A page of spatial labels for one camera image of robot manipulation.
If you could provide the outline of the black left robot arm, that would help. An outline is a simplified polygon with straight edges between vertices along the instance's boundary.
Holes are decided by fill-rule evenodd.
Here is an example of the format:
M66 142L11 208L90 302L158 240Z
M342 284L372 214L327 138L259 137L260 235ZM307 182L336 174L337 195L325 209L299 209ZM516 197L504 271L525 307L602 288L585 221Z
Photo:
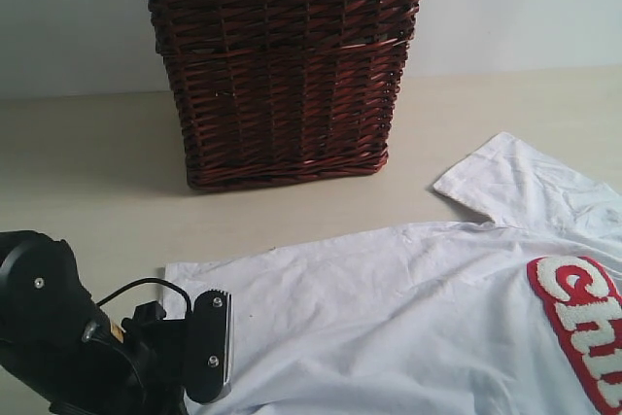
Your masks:
M156 301L116 324L64 240L1 235L1 365L53 414L184 414L184 325Z

